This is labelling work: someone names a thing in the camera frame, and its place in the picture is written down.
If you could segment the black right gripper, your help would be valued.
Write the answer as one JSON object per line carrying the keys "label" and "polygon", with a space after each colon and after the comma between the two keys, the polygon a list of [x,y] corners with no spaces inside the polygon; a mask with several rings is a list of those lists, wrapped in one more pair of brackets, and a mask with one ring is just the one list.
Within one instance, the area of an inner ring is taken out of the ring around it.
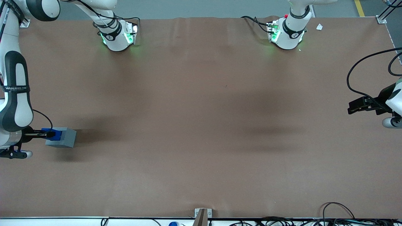
{"label": "black right gripper", "polygon": [[54,130],[34,130],[31,126],[27,126],[22,130],[21,143],[28,143],[33,138],[53,139],[55,134]]}

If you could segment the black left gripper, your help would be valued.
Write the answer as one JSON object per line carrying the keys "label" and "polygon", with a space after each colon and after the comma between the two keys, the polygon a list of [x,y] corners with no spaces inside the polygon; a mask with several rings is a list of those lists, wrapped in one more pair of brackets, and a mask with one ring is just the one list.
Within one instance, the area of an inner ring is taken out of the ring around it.
{"label": "black left gripper", "polygon": [[385,113],[390,113],[392,115],[397,115],[397,112],[386,104],[386,100],[391,97],[396,83],[393,83],[385,88],[383,88],[378,96],[367,97],[361,96],[349,103],[349,108],[347,109],[348,115],[354,114],[361,111],[375,111],[376,115],[381,115]]}

